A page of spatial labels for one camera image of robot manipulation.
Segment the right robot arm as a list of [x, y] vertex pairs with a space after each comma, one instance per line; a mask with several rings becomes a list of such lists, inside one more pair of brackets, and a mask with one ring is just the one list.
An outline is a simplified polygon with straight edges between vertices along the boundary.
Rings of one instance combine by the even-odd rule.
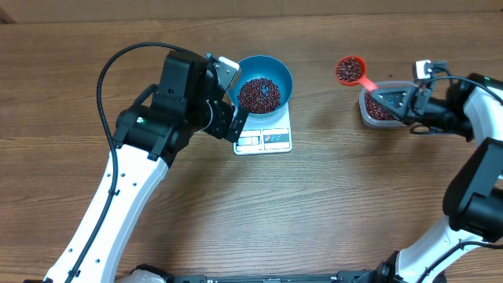
[[445, 269], [463, 255], [502, 247], [502, 191], [496, 187], [502, 178], [502, 83], [476, 73], [453, 81], [444, 100], [432, 96], [433, 78], [370, 94], [400, 122], [474, 140], [477, 148], [448, 185], [442, 218], [360, 282], [444, 282]]

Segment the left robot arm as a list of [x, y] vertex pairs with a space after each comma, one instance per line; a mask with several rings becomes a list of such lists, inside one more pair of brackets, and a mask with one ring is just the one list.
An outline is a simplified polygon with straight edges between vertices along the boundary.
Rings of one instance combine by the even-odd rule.
[[112, 282], [147, 200], [176, 155], [203, 131], [236, 142], [248, 110], [223, 98], [241, 73], [226, 57], [172, 50], [161, 79], [123, 110], [107, 133], [110, 153], [90, 206], [44, 282]]

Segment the red scoop with blue handle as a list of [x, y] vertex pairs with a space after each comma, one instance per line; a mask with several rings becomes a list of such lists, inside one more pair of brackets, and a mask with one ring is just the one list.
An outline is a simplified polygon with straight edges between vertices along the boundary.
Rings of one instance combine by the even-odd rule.
[[335, 77], [344, 86], [362, 85], [367, 91], [377, 89], [377, 85], [366, 76], [365, 61], [358, 56], [347, 56], [340, 59], [335, 66]]

